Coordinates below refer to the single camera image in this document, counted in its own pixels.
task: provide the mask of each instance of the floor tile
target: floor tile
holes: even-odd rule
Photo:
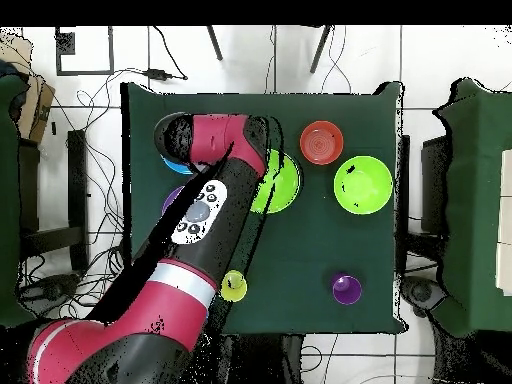
[[[351,90],[352,93],[372,94],[383,82],[398,81],[399,29],[398,25],[348,25],[346,28],[336,25],[334,39],[331,32],[317,70],[311,74],[310,68],[323,27],[279,25],[277,91],[348,93]],[[338,68],[333,68],[329,49],[334,62],[339,58],[338,67],[347,78]]]
[[[41,161],[39,164],[39,220],[40,229],[51,229],[67,226],[67,148],[66,140],[68,131],[73,128],[83,128],[88,120],[91,109],[89,108],[52,108],[45,130],[43,141],[40,145]],[[105,112],[105,109],[95,109],[92,119]],[[55,122],[55,135],[51,131],[51,124]],[[115,210],[114,193],[119,204],[119,215],[122,216],[122,170],[121,170],[121,112],[119,109],[110,109],[97,122],[89,127],[86,133],[87,142],[91,148],[87,155],[88,193],[88,225],[89,231],[98,231],[105,216],[105,193],[108,191],[112,177],[113,165],[98,152],[107,155],[114,163],[116,174],[113,179],[113,192],[109,196],[110,204]],[[114,225],[105,220],[101,231],[115,231]]]
[[[512,197],[512,149],[502,154],[501,195]]]
[[[512,80],[509,26],[404,25],[402,40],[404,107],[444,105],[462,77],[491,90]]]
[[[271,26],[214,25],[223,60],[217,60],[206,26],[159,27],[167,46],[187,81],[151,81],[150,87],[162,93],[263,93],[268,61]],[[160,34],[150,31],[151,68],[180,75],[165,50]]]
[[[411,137],[409,156],[409,216],[422,216],[421,149],[423,142],[446,134],[440,119],[430,110],[404,110],[403,132]],[[420,221],[409,221],[410,229],[419,230]]]
[[[44,264],[42,260],[34,256],[27,260],[27,272],[35,277],[43,278],[55,274],[66,274],[72,271],[71,259],[69,257],[69,247],[54,250],[52,252],[46,252],[43,254]]]
[[[111,275],[107,262],[108,255],[104,252],[112,246],[119,245],[121,239],[121,234],[89,235],[89,243],[91,243],[88,246],[90,269],[87,271],[87,275],[79,283],[75,296],[75,300],[80,303],[76,301],[66,302],[63,306],[55,308],[50,315],[51,317],[58,318],[59,316],[78,316],[79,318],[85,318],[85,316],[92,310],[93,305],[98,302],[111,284],[110,282],[100,280],[105,275]]]
[[[307,334],[303,346],[315,346],[321,353],[329,354],[336,335]],[[394,336],[390,334],[340,334],[334,347],[334,354],[388,355],[394,352]],[[303,353],[318,353],[308,348]]]
[[[409,328],[397,335],[396,352],[403,355],[434,355],[434,334],[428,318],[414,315],[412,306],[403,299],[400,300],[399,314]]]
[[[328,357],[303,357],[302,372],[304,384],[324,384]],[[325,384],[393,384],[393,357],[333,356],[329,362]]]
[[[396,384],[432,384],[435,358],[398,356]]]
[[[98,36],[103,33],[98,43],[105,48],[107,43],[106,32],[100,29],[106,27],[76,27],[69,28],[69,31],[75,32],[76,55],[72,58],[71,64],[68,65],[75,70],[104,70],[99,68],[105,67],[105,54],[93,54],[92,48],[87,43],[88,35],[98,30]],[[147,43],[147,27],[130,27],[115,26],[112,30],[114,44],[114,69],[122,71],[127,68],[136,68],[140,71],[147,70],[148,65],[148,43]],[[96,106],[110,105],[119,107],[121,105],[121,95],[119,92],[119,83],[133,81],[138,84],[147,85],[147,78],[134,74],[132,72],[118,72],[112,76],[109,75],[78,75],[78,76],[57,76],[56,70],[56,43],[55,28],[53,27],[26,27],[24,28],[24,36],[29,39],[33,45],[32,51],[32,70],[44,77],[46,82],[55,88],[54,105],[60,103],[62,106],[82,106],[89,105],[90,99],[79,90],[83,90],[90,96],[94,96],[94,104]],[[108,90],[102,86],[108,80]]]

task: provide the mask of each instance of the red bowl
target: red bowl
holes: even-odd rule
[[[311,163],[327,165],[340,156],[343,150],[343,135],[332,122],[315,121],[302,132],[300,150]]]

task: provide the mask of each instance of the blue bowl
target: blue bowl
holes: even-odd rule
[[[163,156],[162,156],[162,159],[164,160],[165,164],[169,168],[171,168],[173,171],[176,171],[179,174],[183,174],[183,175],[192,175],[192,171],[190,169],[188,169],[188,166],[172,163],[171,161],[165,159]]]

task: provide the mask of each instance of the silver band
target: silver band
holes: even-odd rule
[[[57,327],[55,330],[53,330],[45,339],[45,341],[39,346],[39,349],[37,349],[36,357],[34,359],[34,384],[39,384],[39,362],[41,361],[41,356],[43,356],[44,350],[48,347],[50,342],[55,338],[57,334],[59,334],[62,330],[69,327],[70,325],[77,324],[81,322],[80,320],[77,321],[68,321],[64,324]]]
[[[155,271],[149,277],[149,281],[157,281],[175,287],[201,302],[206,309],[208,309],[215,296],[215,289],[207,281],[192,271],[173,264],[159,262]]]

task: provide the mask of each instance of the control buttons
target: control buttons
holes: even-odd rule
[[[197,224],[192,224],[190,227],[188,227],[188,232],[190,234],[197,234],[199,232],[200,228]]]
[[[193,203],[185,217],[188,222],[202,222],[210,216],[210,207],[204,202]]]
[[[227,197],[227,188],[221,181],[208,181],[176,227],[172,241],[176,244],[193,244],[204,239]]]

